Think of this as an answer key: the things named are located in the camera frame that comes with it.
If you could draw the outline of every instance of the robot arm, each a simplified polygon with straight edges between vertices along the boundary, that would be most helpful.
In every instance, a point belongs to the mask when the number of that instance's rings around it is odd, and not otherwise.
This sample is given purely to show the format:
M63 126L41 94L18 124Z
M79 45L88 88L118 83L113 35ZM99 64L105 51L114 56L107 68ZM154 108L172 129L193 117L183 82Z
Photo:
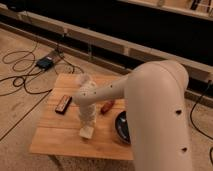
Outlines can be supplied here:
M93 103L124 98L136 171L192 171L187 84L188 74L177 62L149 62L109 85L78 91L73 101L90 115Z

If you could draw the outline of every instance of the table top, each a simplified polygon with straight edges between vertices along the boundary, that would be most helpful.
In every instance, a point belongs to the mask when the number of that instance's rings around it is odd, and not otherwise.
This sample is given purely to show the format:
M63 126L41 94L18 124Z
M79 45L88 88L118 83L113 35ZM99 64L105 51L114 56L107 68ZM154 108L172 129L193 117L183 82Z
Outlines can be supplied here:
M116 76L92 76L98 86L117 79ZM78 107L71 103L65 115L55 113L63 95L72 95L79 87L76 75L60 74L47 101L30 146L31 153L76 157L133 160L131 146L123 143L115 130L115 118L124 110L124 100L116 100L105 115L100 114L104 102L97 103L97 121L91 140L79 136Z

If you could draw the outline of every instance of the table leg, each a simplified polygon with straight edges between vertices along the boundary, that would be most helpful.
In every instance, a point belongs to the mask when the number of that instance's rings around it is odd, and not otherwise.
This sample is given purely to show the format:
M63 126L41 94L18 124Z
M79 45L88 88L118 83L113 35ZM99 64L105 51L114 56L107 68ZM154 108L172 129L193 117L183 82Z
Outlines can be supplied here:
M50 160L58 167L59 171L64 171L64 168L62 167L60 161L56 158L55 155L48 155Z

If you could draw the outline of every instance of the wooden table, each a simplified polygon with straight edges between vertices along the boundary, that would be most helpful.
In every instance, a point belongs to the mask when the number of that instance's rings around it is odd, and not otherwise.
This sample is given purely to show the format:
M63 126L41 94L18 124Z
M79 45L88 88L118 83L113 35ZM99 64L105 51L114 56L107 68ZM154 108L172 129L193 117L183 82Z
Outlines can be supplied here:
M114 128L116 116L124 110L123 100L116 100L113 109L107 114L97 114L97 123L91 140L85 140L79 136L80 121L78 107L75 104L70 104L65 115L55 113L55 107L61 97L65 94L72 95L78 89L75 78L76 75L71 74L60 74L58 76L32 140L30 152L47 155L132 160L130 145L119 139ZM98 85L103 85L117 79L117 77L95 75L93 79ZM103 104L104 102L97 103L98 111L100 111Z

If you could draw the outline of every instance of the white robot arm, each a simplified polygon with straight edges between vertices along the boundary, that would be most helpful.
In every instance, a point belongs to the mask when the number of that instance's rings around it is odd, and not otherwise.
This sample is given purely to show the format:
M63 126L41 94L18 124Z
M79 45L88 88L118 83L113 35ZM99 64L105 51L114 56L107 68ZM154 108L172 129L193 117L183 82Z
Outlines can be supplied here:
M73 101L82 115L91 115L93 103L124 98L136 171L192 171L187 85L179 63L149 62L104 87L81 89Z

